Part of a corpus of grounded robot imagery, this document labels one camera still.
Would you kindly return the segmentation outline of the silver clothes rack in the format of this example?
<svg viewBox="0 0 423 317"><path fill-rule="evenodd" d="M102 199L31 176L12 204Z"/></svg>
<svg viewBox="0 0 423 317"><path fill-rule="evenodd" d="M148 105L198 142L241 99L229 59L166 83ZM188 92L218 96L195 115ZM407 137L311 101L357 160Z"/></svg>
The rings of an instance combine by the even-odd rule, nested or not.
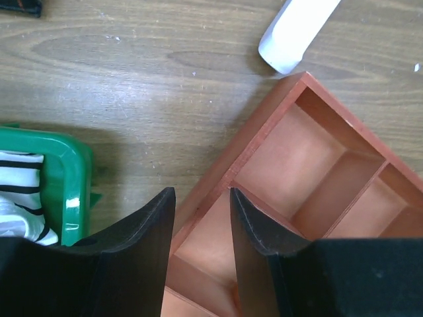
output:
<svg viewBox="0 0 423 317"><path fill-rule="evenodd" d="M282 75L291 73L339 3L286 1L259 42L262 59Z"/></svg>

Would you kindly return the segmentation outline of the yellow plaid shirt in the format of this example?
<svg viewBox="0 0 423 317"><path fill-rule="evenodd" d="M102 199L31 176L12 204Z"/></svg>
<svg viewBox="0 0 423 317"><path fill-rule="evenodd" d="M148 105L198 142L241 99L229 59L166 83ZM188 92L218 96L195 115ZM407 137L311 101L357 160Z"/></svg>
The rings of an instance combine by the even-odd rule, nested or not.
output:
<svg viewBox="0 0 423 317"><path fill-rule="evenodd" d="M41 0L0 0L1 10L14 11L40 18L42 13Z"/></svg>

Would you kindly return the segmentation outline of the white black striped garment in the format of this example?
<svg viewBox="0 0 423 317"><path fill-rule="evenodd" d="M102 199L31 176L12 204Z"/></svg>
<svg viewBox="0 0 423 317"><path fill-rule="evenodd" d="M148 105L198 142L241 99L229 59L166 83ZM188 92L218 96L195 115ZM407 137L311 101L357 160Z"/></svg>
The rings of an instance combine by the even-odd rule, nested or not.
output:
<svg viewBox="0 0 423 317"><path fill-rule="evenodd" d="M1 152L1 236L21 237L43 246L58 243L40 200L44 156Z"/></svg>

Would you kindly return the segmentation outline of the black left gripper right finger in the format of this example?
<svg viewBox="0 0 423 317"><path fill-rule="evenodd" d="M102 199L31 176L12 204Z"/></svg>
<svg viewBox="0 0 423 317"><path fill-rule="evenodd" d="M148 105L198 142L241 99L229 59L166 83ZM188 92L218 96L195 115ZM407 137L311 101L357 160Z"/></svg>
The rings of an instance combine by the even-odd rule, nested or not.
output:
<svg viewBox="0 0 423 317"><path fill-rule="evenodd" d="M421 316L422 240L307 240L230 190L246 316Z"/></svg>

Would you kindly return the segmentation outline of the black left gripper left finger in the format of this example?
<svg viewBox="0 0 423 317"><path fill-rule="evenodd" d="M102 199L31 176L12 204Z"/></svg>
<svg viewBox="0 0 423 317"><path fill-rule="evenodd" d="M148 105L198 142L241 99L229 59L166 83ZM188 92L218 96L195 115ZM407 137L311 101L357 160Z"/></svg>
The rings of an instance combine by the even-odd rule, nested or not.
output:
<svg viewBox="0 0 423 317"><path fill-rule="evenodd" d="M176 205L164 188L72 246L1 239L2 316L159 316Z"/></svg>

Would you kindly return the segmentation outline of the brown wooden compartment tray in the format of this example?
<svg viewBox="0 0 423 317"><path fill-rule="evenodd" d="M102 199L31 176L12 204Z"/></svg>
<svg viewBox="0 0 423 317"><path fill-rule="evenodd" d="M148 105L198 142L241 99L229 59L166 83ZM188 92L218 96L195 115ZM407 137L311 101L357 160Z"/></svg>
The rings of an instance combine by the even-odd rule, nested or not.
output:
<svg viewBox="0 0 423 317"><path fill-rule="evenodd" d="M279 80L178 204L161 314L241 316L239 188L310 239L422 236L422 180L310 73Z"/></svg>

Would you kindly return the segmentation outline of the green plastic tray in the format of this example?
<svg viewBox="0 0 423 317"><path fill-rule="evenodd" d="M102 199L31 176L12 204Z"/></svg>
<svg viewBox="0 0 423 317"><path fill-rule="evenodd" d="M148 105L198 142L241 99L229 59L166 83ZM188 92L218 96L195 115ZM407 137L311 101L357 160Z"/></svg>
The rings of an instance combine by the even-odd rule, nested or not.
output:
<svg viewBox="0 0 423 317"><path fill-rule="evenodd" d="M93 152L66 134L1 127L1 150L41 154L40 200L47 224L59 243L71 246L89 235L91 208L101 198L91 191Z"/></svg>

